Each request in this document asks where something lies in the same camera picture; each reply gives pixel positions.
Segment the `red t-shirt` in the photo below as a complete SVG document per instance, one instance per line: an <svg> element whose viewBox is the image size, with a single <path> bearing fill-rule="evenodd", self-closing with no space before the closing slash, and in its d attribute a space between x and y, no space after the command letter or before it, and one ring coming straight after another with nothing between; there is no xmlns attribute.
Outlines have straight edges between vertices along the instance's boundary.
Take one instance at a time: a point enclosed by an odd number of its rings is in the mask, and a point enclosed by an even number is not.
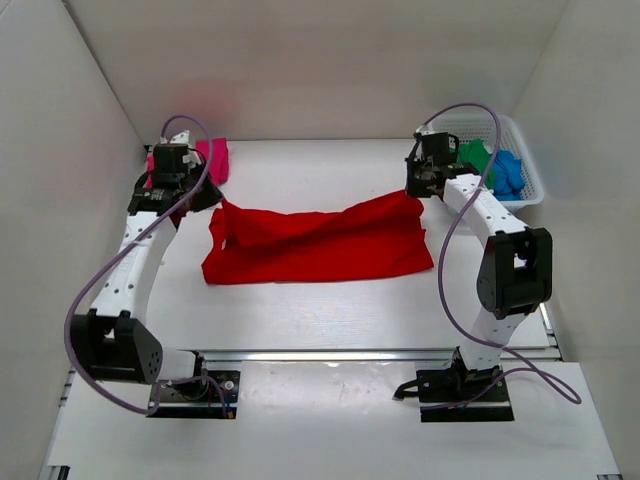
<svg viewBox="0 0 640 480"><path fill-rule="evenodd" d="M344 282L427 271L423 205L402 191L339 212L284 214L226 201L209 224L209 285Z"/></svg>

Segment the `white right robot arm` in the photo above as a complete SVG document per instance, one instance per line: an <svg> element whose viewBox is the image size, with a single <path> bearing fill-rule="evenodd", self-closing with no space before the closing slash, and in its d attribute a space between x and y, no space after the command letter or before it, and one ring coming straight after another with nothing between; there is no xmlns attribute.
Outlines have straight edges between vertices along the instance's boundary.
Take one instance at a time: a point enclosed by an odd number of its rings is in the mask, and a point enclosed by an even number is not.
<svg viewBox="0 0 640 480"><path fill-rule="evenodd" d="M516 328L547 301L552 291L552 237L530 228L486 188L478 170L457 160L446 132L418 130L406 158L406 193L438 197L470 227L483 247L476 292L481 305L471 327L472 339L456 348L447 369L448 387L460 400L471 400L500 368L501 348Z"/></svg>

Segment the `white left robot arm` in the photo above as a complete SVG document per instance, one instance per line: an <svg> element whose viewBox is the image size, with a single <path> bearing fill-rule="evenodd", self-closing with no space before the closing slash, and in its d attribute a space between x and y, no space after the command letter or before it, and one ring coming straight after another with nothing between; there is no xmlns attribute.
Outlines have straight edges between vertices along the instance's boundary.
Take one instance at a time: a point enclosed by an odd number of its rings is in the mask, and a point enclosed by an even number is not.
<svg viewBox="0 0 640 480"><path fill-rule="evenodd" d="M221 192L206 172L201 149L183 131L152 151L153 166L139 177L127 208L122 259L88 311L74 314L70 345L95 381L151 385L174 382L188 398L208 389L209 373L195 351L164 347L146 327L150 293L164 253L183 216L218 204Z"/></svg>

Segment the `crumpled green t-shirt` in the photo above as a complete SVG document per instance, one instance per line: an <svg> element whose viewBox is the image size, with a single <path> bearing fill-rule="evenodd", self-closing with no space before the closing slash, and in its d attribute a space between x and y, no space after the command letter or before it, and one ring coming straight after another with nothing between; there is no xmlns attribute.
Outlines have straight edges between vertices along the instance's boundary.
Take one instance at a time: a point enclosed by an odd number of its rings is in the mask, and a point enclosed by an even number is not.
<svg viewBox="0 0 640 480"><path fill-rule="evenodd" d="M491 154L483 141L475 138L468 143L461 143L458 150L458 161L470 163L479 173L483 174L489 164Z"/></svg>

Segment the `folded pink t-shirt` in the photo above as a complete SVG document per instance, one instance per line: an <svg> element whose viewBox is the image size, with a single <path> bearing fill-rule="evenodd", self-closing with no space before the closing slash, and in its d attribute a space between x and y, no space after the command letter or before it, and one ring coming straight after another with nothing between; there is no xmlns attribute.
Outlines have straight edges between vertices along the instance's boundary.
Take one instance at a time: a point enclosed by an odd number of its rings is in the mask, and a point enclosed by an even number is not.
<svg viewBox="0 0 640 480"><path fill-rule="evenodd" d="M202 168L209 165L209 176L216 186L225 183L229 176L229 150L225 138L212 141L196 141L189 149L184 144L160 144L147 147L149 178L146 187L171 187L185 181L195 182Z"/></svg>

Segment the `white plastic mesh basket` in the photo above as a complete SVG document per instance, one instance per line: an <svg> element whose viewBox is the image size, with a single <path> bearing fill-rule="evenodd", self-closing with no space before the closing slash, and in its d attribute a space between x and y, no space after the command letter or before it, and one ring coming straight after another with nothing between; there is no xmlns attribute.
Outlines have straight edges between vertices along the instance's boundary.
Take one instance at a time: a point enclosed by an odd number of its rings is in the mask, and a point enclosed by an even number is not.
<svg viewBox="0 0 640 480"><path fill-rule="evenodd" d="M491 154L488 164L491 169L499 150L508 150L522 159L525 187L521 192L521 199L519 201L500 200L510 212L514 213L524 207L540 203L544 192L529 150L515 123L506 116L501 116L499 120L500 127L496 128L493 118L487 113L446 113L429 124L437 132L448 132L458 136L460 144L468 143L475 138L481 139ZM490 170L485 182L489 190L492 182L493 175Z"/></svg>

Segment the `crumpled blue t-shirt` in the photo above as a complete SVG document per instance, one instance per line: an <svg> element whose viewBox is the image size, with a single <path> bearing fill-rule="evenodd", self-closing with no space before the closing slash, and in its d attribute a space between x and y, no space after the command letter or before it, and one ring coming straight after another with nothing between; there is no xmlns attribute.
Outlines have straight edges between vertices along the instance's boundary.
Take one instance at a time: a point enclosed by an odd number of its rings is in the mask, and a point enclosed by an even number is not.
<svg viewBox="0 0 640 480"><path fill-rule="evenodd" d="M525 187L522 159L508 150L499 150L492 165L490 189L501 201L519 201Z"/></svg>

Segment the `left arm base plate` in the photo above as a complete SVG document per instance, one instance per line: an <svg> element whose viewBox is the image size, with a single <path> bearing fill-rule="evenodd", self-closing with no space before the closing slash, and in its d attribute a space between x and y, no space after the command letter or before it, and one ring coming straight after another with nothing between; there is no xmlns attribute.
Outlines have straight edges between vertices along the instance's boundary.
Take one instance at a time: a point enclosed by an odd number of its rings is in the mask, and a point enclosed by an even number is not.
<svg viewBox="0 0 640 480"><path fill-rule="evenodd" d="M222 394L207 381L163 386L157 393L150 394L149 406L158 404L150 418L235 420L241 390L241 364L208 362L206 370Z"/></svg>

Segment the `aluminium table edge rail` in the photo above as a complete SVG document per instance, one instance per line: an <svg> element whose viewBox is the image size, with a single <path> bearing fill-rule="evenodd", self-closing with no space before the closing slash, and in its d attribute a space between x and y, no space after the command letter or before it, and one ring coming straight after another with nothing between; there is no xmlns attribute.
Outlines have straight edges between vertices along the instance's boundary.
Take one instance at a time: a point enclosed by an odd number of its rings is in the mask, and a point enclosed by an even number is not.
<svg viewBox="0 0 640 480"><path fill-rule="evenodd" d="M431 362L448 361L452 349L244 349L202 350L208 361L218 362Z"/></svg>

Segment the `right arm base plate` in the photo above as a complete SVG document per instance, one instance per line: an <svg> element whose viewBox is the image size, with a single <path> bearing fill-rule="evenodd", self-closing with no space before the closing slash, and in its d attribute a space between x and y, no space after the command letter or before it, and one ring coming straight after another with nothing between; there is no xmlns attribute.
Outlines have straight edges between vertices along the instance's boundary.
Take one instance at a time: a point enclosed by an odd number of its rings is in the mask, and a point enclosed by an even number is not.
<svg viewBox="0 0 640 480"><path fill-rule="evenodd" d="M398 386L395 401L418 399L422 423L486 423L515 420L506 382L490 389L491 379L462 384L452 368L417 370Z"/></svg>

